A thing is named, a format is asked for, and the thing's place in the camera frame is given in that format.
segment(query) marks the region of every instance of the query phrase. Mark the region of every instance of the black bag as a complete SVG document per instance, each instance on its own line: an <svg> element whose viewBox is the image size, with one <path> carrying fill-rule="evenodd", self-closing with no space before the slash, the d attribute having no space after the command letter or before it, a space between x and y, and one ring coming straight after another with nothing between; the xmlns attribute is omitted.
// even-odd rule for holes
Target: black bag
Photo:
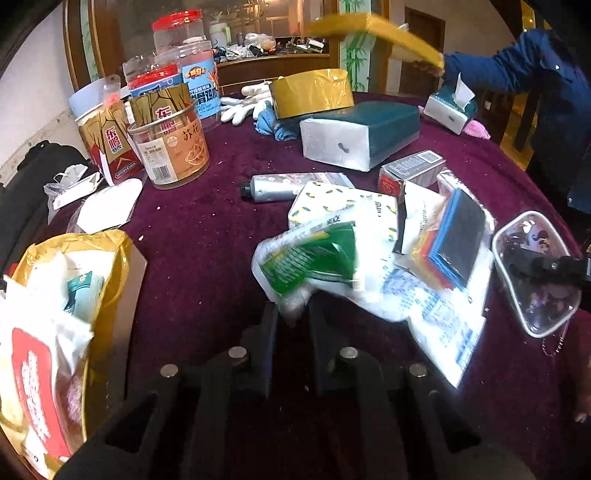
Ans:
<svg viewBox="0 0 591 480"><path fill-rule="evenodd" d="M87 160L74 147L49 143L32 147L17 167L17 174L6 187L0 184L0 288L2 275L18 262L35 236L47 226L46 183L70 165Z"/></svg>

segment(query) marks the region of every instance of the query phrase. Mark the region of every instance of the red label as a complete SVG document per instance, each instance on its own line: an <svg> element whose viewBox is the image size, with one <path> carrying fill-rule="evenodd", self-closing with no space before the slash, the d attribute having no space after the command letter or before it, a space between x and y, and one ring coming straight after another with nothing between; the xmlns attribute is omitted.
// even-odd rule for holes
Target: red label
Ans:
<svg viewBox="0 0 591 480"><path fill-rule="evenodd" d="M398 198L400 195L400 188L402 180L393 180L387 174L382 173L379 178L378 191Z"/></svg>
<svg viewBox="0 0 591 480"><path fill-rule="evenodd" d="M47 453L70 457L51 390L51 351L21 329L12 331L12 370L18 397Z"/></svg>

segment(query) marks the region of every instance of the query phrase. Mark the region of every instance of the blue cloth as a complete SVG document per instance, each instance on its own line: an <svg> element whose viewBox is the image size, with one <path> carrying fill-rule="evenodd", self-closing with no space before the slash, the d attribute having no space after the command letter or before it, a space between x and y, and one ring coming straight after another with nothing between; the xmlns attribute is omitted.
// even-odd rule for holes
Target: blue cloth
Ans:
<svg viewBox="0 0 591 480"><path fill-rule="evenodd" d="M277 141L297 140L300 137L300 118L278 120L270 102L259 113L255 130L261 135L275 135Z"/></svg>
<svg viewBox="0 0 591 480"><path fill-rule="evenodd" d="M524 93L540 88L538 124L531 146L544 175L571 206L589 213L591 190L591 88L574 55L553 31L528 30L494 57L445 55L443 80L455 85L458 73L472 89Z"/></svg>

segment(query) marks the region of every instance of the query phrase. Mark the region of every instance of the metal screw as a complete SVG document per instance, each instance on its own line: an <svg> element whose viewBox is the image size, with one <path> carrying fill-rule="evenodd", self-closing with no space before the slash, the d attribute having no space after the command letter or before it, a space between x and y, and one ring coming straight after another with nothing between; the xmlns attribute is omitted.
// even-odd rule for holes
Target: metal screw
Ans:
<svg viewBox="0 0 591 480"><path fill-rule="evenodd" d="M412 376L417 378L422 378L427 375L427 367L425 367L423 364L412 364L410 367L408 367L408 371Z"/></svg>
<svg viewBox="0 0 591 480"><path fill-rule="evenodd" d="M230 355L230 358L235 359L244 358L247 353L248 352L243 346L233 346L230 348L230 350L228 350L228 355Z"/></svg>
<svg viewBox="0 0 591 480"><path fill-rule="evenodd" d="M178 367L173 364L164 365L160 369L160 375L166 378L174 377L178 373Z"/></svg>
<svg viewBox="0 0 591 480"><path fill-rule="evenodd" d="M357 358L357 349L352 346L346 346L342 348L339 352L340 356L343 358Z"/></svg>

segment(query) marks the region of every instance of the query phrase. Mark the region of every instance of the blue label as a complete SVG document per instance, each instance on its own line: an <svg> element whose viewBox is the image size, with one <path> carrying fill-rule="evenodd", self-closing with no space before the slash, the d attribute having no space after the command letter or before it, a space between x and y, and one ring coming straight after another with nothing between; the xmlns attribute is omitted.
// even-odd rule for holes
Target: blue label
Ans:
<svg viewBox="0 0 591 480"><path fill-rule="evenodd" d="M182 73L191 98L197 102L199 118L207 118L218 113L222 104L217 92L217 76L213 59L183 67Z"/></svg>
<svg viewBox="0 0 591 480"><path fill-rule="evenodd" d="M163 88L173 87L175 85L179 85L183 82L183 76L180 73L173 75L172 77L168 77L165 79L158 80L157 82L147 83L146 85L142 85L141 87L134 88L133 90L129 91L129 94L132 97L139 97L142 93L147 92L156 92L158 90L162 90Z"/></svg>

